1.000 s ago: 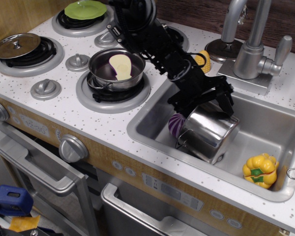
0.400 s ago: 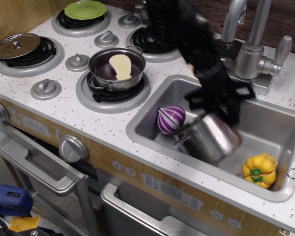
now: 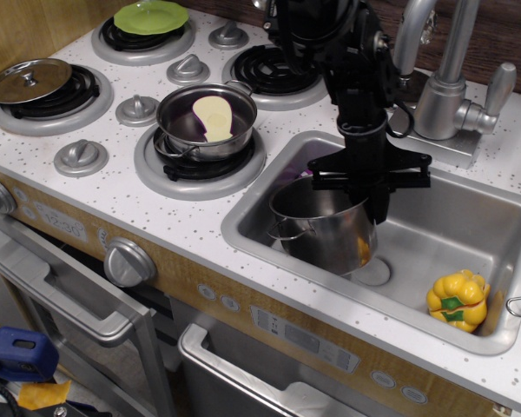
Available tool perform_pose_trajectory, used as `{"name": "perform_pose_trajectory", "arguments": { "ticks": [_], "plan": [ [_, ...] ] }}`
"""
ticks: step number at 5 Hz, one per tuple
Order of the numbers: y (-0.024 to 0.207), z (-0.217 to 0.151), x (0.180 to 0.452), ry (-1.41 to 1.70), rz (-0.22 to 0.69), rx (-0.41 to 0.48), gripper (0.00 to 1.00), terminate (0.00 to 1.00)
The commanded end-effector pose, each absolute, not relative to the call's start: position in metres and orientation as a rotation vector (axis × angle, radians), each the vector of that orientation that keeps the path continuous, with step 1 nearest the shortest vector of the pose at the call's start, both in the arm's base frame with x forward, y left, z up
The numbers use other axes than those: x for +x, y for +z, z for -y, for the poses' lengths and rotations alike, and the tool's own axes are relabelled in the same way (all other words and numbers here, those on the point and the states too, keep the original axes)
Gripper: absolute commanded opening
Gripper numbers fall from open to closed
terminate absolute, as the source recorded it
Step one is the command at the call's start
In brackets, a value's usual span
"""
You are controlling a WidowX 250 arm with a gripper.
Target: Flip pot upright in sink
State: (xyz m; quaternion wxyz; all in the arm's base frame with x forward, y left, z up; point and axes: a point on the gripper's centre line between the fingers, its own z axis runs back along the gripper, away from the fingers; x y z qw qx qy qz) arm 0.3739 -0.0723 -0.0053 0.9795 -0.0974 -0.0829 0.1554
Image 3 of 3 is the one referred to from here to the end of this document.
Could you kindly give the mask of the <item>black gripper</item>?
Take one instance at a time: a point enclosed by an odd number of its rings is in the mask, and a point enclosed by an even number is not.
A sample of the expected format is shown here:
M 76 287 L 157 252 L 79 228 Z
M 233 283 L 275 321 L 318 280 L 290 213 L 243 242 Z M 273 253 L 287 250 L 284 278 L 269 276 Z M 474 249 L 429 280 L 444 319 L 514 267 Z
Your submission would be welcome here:
M 364 195 L 374 224 L 386 220 L 391 193 L 431 186 L 432 158 L 394 146 L 387 139 L 384 127 L 340 133 L 345 144 L 342 150 L 307 164 L 313 174 L 313 186 Z

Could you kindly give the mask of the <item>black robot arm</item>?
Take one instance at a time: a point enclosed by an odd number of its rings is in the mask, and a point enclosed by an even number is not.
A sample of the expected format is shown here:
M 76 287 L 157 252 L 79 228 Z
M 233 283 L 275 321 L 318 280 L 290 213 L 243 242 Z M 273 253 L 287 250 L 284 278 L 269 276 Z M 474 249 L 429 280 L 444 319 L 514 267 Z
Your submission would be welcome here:
M 366 201 L 369 219 L 387 218 L 397 189 L 427 188 L 431 156 L 389 141 L 387 109 L 397 99 L 399 70 L 388 36 L 366 1 L 268 1 L 264 29 L 295 74 L 317 70 L 332 104 L 345 147 L 308 163 L 316 190 L 341 190 Z

